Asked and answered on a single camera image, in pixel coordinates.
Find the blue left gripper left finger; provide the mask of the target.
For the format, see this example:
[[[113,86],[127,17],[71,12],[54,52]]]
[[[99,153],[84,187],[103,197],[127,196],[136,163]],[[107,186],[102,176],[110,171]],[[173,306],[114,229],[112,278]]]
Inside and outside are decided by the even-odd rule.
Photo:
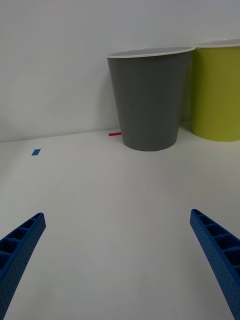
[[[0,319],[3,320],[34,249],[46,228],[42,212],[0,240]]]

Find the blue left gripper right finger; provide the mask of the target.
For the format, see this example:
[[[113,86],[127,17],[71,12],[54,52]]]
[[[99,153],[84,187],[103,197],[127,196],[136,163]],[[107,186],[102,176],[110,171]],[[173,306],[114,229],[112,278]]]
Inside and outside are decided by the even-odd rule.
[[[235,320],[240,319],[240,240],[197,209],[190,225]]]

